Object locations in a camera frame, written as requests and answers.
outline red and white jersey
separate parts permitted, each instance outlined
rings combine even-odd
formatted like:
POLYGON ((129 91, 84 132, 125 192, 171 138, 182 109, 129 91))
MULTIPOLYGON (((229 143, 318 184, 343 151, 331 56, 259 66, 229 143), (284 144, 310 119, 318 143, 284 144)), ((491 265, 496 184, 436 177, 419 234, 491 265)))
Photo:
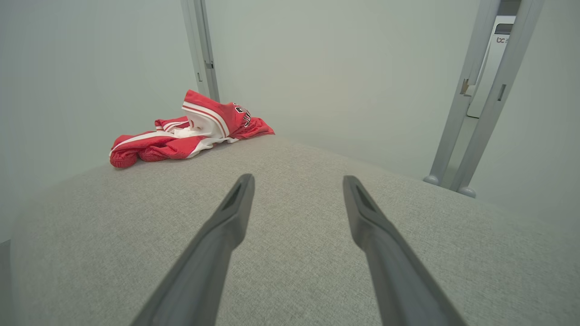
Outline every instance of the red and white jersey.
POLYGON ((138 158, 147 162, 191 158, 215 143, 274 134, 245 108, 218 103, 193 90, 187 91, 182 109, 186 116, 156 120, 155 131, 117 138, 109 154, 111 165, 128 168, 138 158))

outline white wall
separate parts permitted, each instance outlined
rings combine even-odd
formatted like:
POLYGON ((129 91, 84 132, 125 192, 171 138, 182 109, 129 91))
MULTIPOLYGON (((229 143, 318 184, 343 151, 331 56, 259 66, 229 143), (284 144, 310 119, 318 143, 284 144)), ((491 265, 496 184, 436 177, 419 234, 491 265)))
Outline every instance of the white wall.
POLYGON ((470 187, 529 217, 580 226, 580 2, 546 1, 470 187))
POLYGON ((429 174, 478 0, 207 0, 220 99, 283 136, 429 174))
POLYGON ((189 88, 179 0, 0 2, 0 242, 25 200, 179 116, 189 88))

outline white stripe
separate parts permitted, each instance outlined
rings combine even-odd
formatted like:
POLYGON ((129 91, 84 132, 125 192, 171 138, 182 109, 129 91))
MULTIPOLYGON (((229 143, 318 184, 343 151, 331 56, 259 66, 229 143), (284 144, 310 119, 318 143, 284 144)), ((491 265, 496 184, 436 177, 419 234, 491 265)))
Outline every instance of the white stripe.
POLYGON ((169 131, 169 129, 170 129, 170 128, 173 128, 173 127, 176 127, 176 126, 179 126, 179 125, 182 125, 182 124, 186 124, 186 123, 188 123, 188 122, 189 122, 189 121, 176 121, 176 122, 170 122, 170 123, 168 123, 168 124, 165 124, 165 125, 163 126, 163 130, 165 130, 165 131, 169 131))
POLYGON ((187 112, 191 112, 191 113, 194 113, 194 114, 202 115, 202 116, 204 116, 206 118, 211 119, 211 121, 213 121, 216 124, 217 129, 219 130, 219 133, 222 135, 222 138, 225 138, 226 137, 226 135, 224 135, 224 133, 223 133, 222 128, 219 126, 219 122, 214 117, 212 117, 211 115, 209 115, 207 113, 199 112, 199 111, 190 110, 187 107, 182 107, 182 109, 185 110, 185 111, 187 111, 187 112))
POLYGON ((197 143, 197 146, 194 148, 194 150, 186 158, 192 158, 200 151, 206 150, 209 148, 213 148, 213 144, 222 143, 225 140, 227 140, 227 142, 231 144, 231 143, 237 142, 239 139, 231 138, 231 137, 202 139, 202 140, 200 140, 199 143, 197 143))
POLYGON ((197 110, 200 110, 200 111, 209 113, 211 115, 215 115, 215 117, 217 118, 217 120, 222 123, 223 129, 226 131, 226 134, 224 135, 224 137, 230 136, 230 130, 227 127, 227 123, 223 120, 222 116, 219 115, 217 112, 215 112, 213 110, 210 110, 210 109, 208 109, 206 107, 199 106, 197 104, 193 104, 193 103, 189 103, 189 102, 183 102, 183 105, 184 106, 189 106, 189 107, 192 107, 192 108, 196 108, 197 110))
POLYGON ((124 140, 123 142, 118 143, 115 147, 113 147, 113 149, 109 152, 109 157, 111 157, 111 154, 113 153, 113 151, 123 145, 123 144, 127 144, 130 142, 134 142, 135 140, 142 140, 142 139, 147 139, 147 138, 152 138, 152 137, 159 137, 159 136, 167 136, 167 137, 173 137, 173 138, 177 138, 175 137, 174 134, 169 133, 169 132, 164 132, 164 131, 156 131, 156 132, 150 132, 150 133, 146 133, 144 135, 139 135, 139 136, 135 136, 133 138, 129 138, 127 140, 124 140))

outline white appliance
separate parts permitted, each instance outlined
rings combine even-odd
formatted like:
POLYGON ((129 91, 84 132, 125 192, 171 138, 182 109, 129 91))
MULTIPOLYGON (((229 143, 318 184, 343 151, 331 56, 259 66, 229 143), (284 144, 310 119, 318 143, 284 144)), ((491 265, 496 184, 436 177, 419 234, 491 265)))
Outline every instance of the white appliance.
POLYGON ((516 21, 515 16, 497 16, 495 18, 494 29, 490 37, 490 42, 485 51, 485 57, 475 85, 469 86, 466 91, 471 95, 467 115, 479 118, 483 105, 490 93, 491 85, 494 82, 495 74, 498 71, 499 63, 502 60, 503 51, 512 31, 512 25, 516 21))

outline vertical metal frame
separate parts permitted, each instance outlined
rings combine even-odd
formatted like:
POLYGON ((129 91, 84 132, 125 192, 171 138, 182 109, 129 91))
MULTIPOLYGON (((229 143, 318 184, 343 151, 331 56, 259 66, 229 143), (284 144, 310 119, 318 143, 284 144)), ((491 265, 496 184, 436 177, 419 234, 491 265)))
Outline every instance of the vertical metal frame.
POLYGON ((199 92, 219 102, 205 0, 182 0, 182 9, 199 92))
POLYGON ((487 96, 483 112, 451 183, 450 190, 475 198, 476 193, 469 188, 469 183, 512 89, 542 10, 543 2, 544 0, 522 0, 520 4, 516 22, 513 25, 512 33, 499 64, 491 91, 487 96))
POLYGON ((439 141, 431 172, 423 179, 425 182, 439 186, 443 180, 443 174, 445 174, 447 165, 449 165, 463 119, 467 115, 467 108, 469 107, 469 95, 465 94, 465 91, 469 85, 475 85, 477 82, 485 51, 490 41, 495 16, 498 13, 499 3, 500 0, 481 0, 479 4, 471 40, 467 48, 467 55, 463 62, 445 129, 443 129, 443 134, 439 141))

